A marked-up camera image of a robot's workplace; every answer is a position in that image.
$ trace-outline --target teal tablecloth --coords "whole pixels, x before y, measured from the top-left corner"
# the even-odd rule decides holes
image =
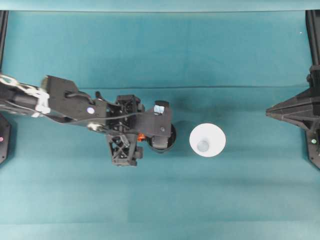
[[[103,135],[7,115],[0,239],[319,239],[304,133],[265,117],[306,88],[310,65],[303,11],[11,12],[3,72],[69,78],[111,101],[135,94],[147,108],[167,100],[178,135],[172,151],[144,145],[138,167],[115,167]],[[189,147],[205,122],[226,133],[214,158]]]

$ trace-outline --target metal frame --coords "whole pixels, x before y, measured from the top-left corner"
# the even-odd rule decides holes
[[[2,70],[2,61],[5,49],[8,15],[9,11],[0,11],[0,72]]]

